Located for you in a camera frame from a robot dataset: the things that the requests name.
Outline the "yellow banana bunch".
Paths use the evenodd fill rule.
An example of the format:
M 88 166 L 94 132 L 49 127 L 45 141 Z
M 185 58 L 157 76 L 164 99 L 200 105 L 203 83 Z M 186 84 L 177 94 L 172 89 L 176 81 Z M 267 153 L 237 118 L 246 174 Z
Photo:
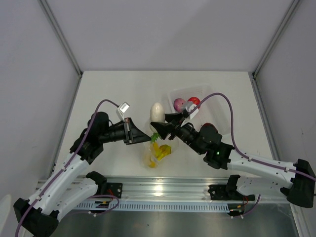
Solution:
M 151 143 L 149 150 L 144 155 L 144 163 L 149 168 L 156 168 L 159 162 L 171 153 L 171 146 L 167 144 L 160 146 L 157 142 Z

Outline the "clear polka-dot zip bag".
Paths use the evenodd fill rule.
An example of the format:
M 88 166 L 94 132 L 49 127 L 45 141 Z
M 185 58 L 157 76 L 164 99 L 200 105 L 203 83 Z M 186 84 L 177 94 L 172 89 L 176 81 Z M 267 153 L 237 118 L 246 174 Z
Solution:
M 177 139 L 169 140 L 166 138 L 163 140 L 157 132 L 150 129 L 147 129 L 146 133 L 151 140 L 143 143 L 142 160 L 146 167 L 157 168 L 164 159 L 177 151 L 179 142 Z

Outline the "dark red apple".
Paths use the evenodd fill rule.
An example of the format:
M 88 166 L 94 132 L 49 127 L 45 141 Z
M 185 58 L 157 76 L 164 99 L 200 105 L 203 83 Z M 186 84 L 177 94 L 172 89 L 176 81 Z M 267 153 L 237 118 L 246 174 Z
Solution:
M 211 123 L 205 123 L 203 126 L 203 128 L 212 128 L 216 133 L 218 133 L 218 129 Z

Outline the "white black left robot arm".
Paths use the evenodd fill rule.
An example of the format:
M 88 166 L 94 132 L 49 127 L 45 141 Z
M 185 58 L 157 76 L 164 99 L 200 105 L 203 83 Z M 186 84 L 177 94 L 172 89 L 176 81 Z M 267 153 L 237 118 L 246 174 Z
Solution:
M 131 118 L 109 124 L 105 112 L 95 112 L 80 137 L 70 148 L 62 167 L 28 199 L 19 198 L 13 205 L 18 221 L 15 235 L 21 227 L 36 237 L 49 237 L 61 219 L 87 198 L 113 198 L 107 178 L 96 171 L 86 175 L 70 192 L 67 188 L 103 152 L 105 143 L 123 141 L 133 145 L 150 141 L 150 136 L 137 128 Z

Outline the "red tomato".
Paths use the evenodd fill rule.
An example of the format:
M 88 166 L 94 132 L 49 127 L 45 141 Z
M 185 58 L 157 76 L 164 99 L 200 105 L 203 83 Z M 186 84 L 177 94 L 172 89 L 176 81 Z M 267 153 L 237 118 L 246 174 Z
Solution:
M 195 108 L 195 107 L 200 108 L 200 106 L 199 106 L 199 104 L 200 104 L 200 99 L 197 98 L 197 97 L 195 97 L 195 96 L 189 98 L 189 99 L 187 100 L 187 102 L 189 103 L 189 109 L 190 109 L 190 110 L 192 110 L 192 109 Z

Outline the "white radish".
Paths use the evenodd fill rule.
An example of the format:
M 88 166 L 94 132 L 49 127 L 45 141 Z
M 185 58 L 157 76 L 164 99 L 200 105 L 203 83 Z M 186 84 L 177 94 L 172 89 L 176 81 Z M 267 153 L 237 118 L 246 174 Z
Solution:
M 154 103 L 150 109 L 150 130 L 156 133 L 157 130 L 151 125 L 151 122 L 165 122 L 165 112 L 163 105 L 159 102 Z

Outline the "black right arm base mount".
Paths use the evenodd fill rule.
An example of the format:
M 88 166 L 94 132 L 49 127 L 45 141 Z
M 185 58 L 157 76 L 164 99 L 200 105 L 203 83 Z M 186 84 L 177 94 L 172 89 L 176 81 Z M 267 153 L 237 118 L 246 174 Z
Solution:
M 240 175 L 231 175 L 228 179 L 227 184 L 209 185 L 208 193 L 210 194 L 210 199 L 211 200 L 254 201 L 255 195 L 245 196 L 237 191 L 237 181 L 239 180 L 239 178 L 240 178 Z

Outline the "white perforated plastic basket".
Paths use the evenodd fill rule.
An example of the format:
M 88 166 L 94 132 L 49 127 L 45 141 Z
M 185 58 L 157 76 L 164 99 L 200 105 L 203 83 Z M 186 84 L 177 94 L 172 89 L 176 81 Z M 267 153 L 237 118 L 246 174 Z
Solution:
M 187 88 L 178 88 L 170 91 L 167 94 L 167 98 L 173 113 L 177 112 L 174 108 L 174 101 L 177 99 L 183 99 L 187 103 L 184 108 L 192 110 L 195 104 L 188 102 L 192 97 L 197 98 L 200 102 L 206 96 L 213 94 L 214 90 L 210 84 L 198 84 L 189 86 Z M 215 126 L 221 135 L 227 135 L 231 132 L 231 119 L 230 110 L 227 101 L 219 96 L 215 95 L 207 99 L 200 108 L 196 109 L 192 115 L 186 119 L 194 125 L 194 128 L 199 131 L 205 123 L 210 123 Z

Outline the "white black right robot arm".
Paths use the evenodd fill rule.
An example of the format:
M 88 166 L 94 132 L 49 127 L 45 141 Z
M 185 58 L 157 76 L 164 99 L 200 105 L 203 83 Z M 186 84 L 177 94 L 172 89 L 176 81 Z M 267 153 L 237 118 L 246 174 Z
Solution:
M 316 175 L 308 161 L 295 163 L 251 156 L 236 145 L 223 143 L 214 125 L 205 123 L 199 131 L 182 113 L 167 114 L 166 122 L 152 121 L 151 126 L 162 139 L 179 138 L 212 168 L 236 170 L 253 174 L 254 178 L 232 175 L 225 187 L 231 199 L 239 196 L 266 195 L 285 197 L 288 202 L 304 208 L 314 205 Z

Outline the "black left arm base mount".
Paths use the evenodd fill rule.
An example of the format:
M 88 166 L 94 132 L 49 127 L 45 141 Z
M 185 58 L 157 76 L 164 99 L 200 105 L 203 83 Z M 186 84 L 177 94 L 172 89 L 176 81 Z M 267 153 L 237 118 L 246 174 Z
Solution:
M 96 195 L 113 195 L 121 198 L 123 183 L 108 182 L 108 179 L 96 171 L 86 175 L 86 178 L 93 180 L 97 185 Z

